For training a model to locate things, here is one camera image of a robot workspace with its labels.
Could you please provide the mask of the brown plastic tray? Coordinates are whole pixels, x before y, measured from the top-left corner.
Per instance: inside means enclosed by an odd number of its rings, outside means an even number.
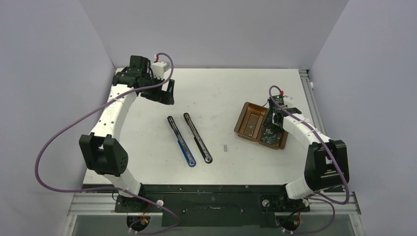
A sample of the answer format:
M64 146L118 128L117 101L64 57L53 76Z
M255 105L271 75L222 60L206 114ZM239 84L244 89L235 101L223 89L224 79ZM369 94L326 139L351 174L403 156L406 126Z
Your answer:
M266 129L263 126L264 119L268 113L268 108L254 103L245 102L237 123L234 127L234 132L241 138L259 143L271 149L284 149L286 146L288 133L283 132L281 141L278 145L273 146L261 141L263 131Z

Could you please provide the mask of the black stapler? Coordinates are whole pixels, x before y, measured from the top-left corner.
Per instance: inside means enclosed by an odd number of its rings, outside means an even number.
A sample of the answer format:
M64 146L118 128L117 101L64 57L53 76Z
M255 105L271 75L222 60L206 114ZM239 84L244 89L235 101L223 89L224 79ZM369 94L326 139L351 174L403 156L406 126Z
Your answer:
M210 154L210 152L208 151L202 137L200 136L196 126L194 125L193 121L191 120L191 117L189 115L189 113L184 113L183 117L188 125L188 127L190 128L193 136L194 136L194 141L204 159L204 161L207 164L211 164L213 161L212 155Z

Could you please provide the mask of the blue stapler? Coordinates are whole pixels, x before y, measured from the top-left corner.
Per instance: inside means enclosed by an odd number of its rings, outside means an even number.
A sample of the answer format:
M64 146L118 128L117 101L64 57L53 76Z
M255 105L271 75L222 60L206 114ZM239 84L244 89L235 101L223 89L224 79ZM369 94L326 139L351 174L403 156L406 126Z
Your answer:
M177 127L177 125L174 121L174 118L172 116L168 116L167 121L168 121L170 127L172 128L172 130L173 130L173 132L174 132L174 134L175 134L175 136L178 140L179 147L180 147L180 149L181 149L181 151L182 151L182 153L185 157L185 160L186 160L188 166L189 167L195 167L196 166L196 160L195 160L191 150L189 149L186 141L184 140L182 134L180 133L180 131L179 131L179 129L178 129L178 127Z

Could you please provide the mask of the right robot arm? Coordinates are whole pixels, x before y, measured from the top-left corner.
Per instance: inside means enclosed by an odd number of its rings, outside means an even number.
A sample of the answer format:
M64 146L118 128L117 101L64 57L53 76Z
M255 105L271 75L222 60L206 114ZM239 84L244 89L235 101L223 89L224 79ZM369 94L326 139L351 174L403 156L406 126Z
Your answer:
M292 135L307 151L302 176L286 184L286 192L278 196L283 210L291 210L298 199L321 190L344 186L349 182L347 147L342 140L333 140L320 132L295 107L287 107L282 95L270 96L267 128Z

